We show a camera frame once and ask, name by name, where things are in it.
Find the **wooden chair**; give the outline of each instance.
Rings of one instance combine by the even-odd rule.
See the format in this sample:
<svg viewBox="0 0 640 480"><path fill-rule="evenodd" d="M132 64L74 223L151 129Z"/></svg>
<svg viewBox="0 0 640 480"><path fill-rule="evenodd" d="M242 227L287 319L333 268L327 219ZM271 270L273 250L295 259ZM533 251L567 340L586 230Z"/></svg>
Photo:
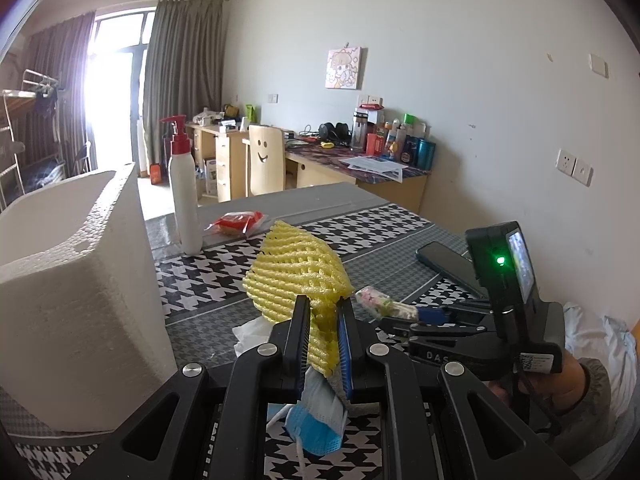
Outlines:
<svg viewBox="0 0 640 480"><path fill-rule="evenodd" d="M266 126L249 126L249 147L251 175L247 187L251 194L262 195L286 189L282 130Z"/></svg>

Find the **blue face mask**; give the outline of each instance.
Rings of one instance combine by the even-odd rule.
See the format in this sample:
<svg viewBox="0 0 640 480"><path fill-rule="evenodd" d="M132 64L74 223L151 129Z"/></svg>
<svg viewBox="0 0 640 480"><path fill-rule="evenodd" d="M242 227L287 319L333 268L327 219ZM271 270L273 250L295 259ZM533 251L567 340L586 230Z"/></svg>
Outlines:
<svg viewBox="0 0 640 480"><path fill-rule="evenodd" d="M287 413L285 428L302 449L324 456L342 447L347 411L320 372L308 368L301 400L280 410L272 422L284 413Z"/></svg>

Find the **human hand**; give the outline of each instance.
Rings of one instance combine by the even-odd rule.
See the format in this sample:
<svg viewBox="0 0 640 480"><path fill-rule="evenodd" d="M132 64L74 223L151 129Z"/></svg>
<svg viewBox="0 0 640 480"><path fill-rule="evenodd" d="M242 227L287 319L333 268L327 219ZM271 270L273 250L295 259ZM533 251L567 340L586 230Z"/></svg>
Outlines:
<svg viewBox="0 0 640 480"><path fill-rule="evenodd" d="M587 377L584 369L574 356L564 351L562 372L559 374L527 374L535 392L543 397L550 397L556 412L564 412L574 407L584 396ZM487 387L504 403L509 403L509 394L497 383L490 381ZM518 389L527 393L525 385L520 381Z"/></svg>

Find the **glass jar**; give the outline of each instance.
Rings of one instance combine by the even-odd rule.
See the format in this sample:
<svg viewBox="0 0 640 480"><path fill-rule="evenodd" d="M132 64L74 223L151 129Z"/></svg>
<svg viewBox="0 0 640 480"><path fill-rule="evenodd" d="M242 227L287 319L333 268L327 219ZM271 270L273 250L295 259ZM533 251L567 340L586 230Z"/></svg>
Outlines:
<svg viewBox="0 0 640 480"><path fill-rule="evenodd" d="M367 143L368 115L356 110L353 114L353 130L351 131L351 149L363 152Z"/></svg>

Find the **qr code label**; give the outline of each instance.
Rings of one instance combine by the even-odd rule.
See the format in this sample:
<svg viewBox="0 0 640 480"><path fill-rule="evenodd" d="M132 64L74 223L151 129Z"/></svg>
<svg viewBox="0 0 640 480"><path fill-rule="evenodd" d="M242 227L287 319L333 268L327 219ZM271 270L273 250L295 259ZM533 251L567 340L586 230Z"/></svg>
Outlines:
<svg viewBox="0 0 640 480"><path fill-rule="evenodd" d="M528 354L523 352L520 354L520 364L525 372L549 374L554 364L554 357L552 354Z"/></svg>

